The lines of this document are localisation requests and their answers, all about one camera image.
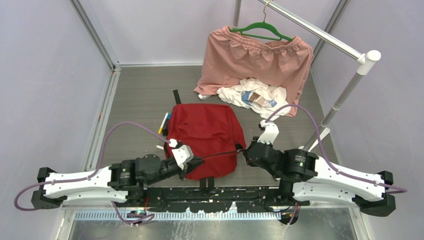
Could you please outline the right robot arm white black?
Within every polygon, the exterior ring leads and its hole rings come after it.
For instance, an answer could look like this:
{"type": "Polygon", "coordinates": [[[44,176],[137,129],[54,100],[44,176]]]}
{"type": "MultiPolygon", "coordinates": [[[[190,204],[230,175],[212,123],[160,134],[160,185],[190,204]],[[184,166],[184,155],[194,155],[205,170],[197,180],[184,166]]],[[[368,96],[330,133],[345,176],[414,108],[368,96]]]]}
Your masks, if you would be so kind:
{"type": "Polygon", "coordinates": [[[393,175],[388,171],[363,173],[345,167],[333,170],[315,153],[294,148],[280,151],[271,144],[253,140],[243,156],[251,167],[266,170],[279,179],[277,198],[283,205],[298,202],[333,202],[358,207],[360,212],[387,217],[396,209],[396,199],[388,193],[393,175]]]}

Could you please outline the black blue highlighter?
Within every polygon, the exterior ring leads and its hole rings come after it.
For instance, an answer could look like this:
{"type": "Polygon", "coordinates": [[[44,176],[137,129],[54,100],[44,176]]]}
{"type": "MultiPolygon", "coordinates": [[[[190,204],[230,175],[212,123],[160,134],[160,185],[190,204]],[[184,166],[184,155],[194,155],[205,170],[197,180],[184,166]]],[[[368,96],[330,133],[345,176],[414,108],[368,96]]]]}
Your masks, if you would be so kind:
{"type": "Polygon", "coordinates": [[[168,134],[169,134],[169,122],[170,122],[171,116],[172,116],[171,113],[169,113],[167,115],[165,122],[164,122],[164,125],[163,125],[163,128],[162,128],[162,135],[165,136],[165,137],[168,136],[168,134]]]}

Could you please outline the red backpack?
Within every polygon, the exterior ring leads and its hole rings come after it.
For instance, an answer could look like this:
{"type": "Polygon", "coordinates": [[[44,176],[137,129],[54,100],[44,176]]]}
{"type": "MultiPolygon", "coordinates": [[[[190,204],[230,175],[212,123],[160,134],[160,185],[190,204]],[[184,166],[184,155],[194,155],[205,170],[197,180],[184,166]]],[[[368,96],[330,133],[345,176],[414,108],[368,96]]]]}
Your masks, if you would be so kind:
{"type": "Polygon", "coordinates": [[[171,112],[168,136],[190,146],[204,163],[185,176],[202,184],[226,177],[236,170],[238,154],[246,148],[243,129],[233,111],[224,104],[182,103],[173,91],[176,105],[171,112]]]}

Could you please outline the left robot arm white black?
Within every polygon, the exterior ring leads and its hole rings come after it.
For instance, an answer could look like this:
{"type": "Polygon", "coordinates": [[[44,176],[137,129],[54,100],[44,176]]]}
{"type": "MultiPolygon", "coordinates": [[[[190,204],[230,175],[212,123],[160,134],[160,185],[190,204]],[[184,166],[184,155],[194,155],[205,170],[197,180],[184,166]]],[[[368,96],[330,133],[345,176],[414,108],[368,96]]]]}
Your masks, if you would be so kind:
{"type": "Polygon", "coordinates": [[[200,157],[189,158],[182,167],[175,158],[160,159],[147,154],[124,160],[91,172],[57,173],[49,167],[38,171],[40,187],[32,193],[31,203],[37,210],[56,209],[62,204],[102,204],[114,202],[118,207],[139,207],[147,198],[145,187],[185,175],[202,165],[200,157]]]}

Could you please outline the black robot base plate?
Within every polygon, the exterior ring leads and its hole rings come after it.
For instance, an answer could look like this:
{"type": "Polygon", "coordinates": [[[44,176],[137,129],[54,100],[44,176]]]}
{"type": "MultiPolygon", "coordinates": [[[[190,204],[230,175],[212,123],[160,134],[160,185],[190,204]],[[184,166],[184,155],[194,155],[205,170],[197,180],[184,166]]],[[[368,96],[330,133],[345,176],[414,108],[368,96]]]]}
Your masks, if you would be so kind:
{"type": "Polygon", "coordinates": [[[129,192],[117,207],[147,208],[159,213],[226,213],[235,205],[237,213],[267,213],[277,207],[293,207],[294,199],[276,186],[148,187],[129,192]]]}

